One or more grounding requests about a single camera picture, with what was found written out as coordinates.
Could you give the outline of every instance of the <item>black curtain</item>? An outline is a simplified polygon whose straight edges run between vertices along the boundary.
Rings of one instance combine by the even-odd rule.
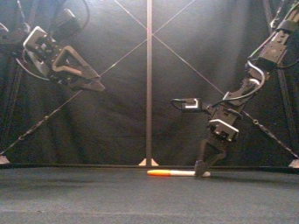
[[[35,25],[46,31],[63,2],[39,3]],[[23,4],[28,16],[32,1]],[[138,165],[146,158],[146,6],[146,0],[88,0],[88,26],[63,44],[78,50],[102,75],[107,89],[79,94],[6,153],[11,162]],[[14,3],[2,2],[2,21],[14,20],[8,12],[14,8]],[[70,8],[84,24],[88,17],[84,3],[70,0],[63,8]],[[262,1],[247,0],[158,0],[153,15],[154,160],[159,165],[194,165],[199,141],[207,136],[207,116],[183,114],[170,100],[197,97],[214,103],[227,91],[239,88],[247,57],[269,36],[265,7]],[[297,54],[293,48],[291,61]],[[6,59],[2,69],[8,69]],[[298,118],[297,71],[298,68],[290,70],[287,80]],[[14,77],[15,70],[3,76]],[[23,73],[6,147],[74,94],[67,87]],[[290,144],[275,74],[246,111]],[[293,157],[247,117],[237,126],[239,140],[218,165],[290,164]]]

